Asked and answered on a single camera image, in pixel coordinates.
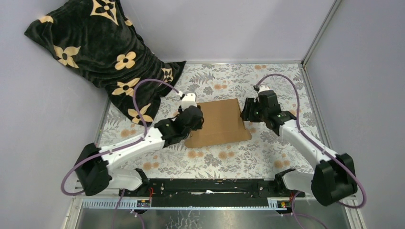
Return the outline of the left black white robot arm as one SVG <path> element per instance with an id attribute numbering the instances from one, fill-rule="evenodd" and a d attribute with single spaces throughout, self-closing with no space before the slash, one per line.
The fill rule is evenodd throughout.
<path id="1" fill-rule="evenodd" d="M 158 121 L 146 135 L 138 135 L 110 146 L 97 147 L 94 143 L 86 145 L 74 169 L 84 194 L 94 196 L 106 188 L 118 188 L 143 196 L 148 191 L 148 179 L 143 171 L 125 170 L 120 166 L 133 157 L 181 142 L 191 131 L 200 130 L 203 123 L 201 107 L 190 106 L 175 118 Z"/>

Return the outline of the brown cardboard box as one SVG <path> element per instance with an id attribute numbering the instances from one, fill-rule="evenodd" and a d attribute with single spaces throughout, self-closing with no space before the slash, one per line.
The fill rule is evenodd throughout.
<path id="1" fill-rule="evenodd" d="M 223 145 L 248 141 L 251 133 L 240 117 L 241 109 L 236 98 L 199 103 L 204 123 L 201 130 L 192 131 L 185 141 L 187 148 Z"/>

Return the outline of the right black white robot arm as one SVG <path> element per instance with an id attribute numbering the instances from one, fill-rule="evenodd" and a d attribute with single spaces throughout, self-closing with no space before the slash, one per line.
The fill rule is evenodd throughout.
<path id="1" fill-rule="evenodd" d="M 338 154 L 326 147 L 304 128 L 289 111 L 283 111 L 272 90 L 246 98 L 240 114 L 243 121 L 263 122 L 277 136 L 289 142 L 309 162 L 313 172 L 287 169 L 275 175 L 275 193 L 285 197 L 291 191 L 311 194 L 323 206 L 338 202 L 358 191 L 354 161 L 348 154 Z"/>

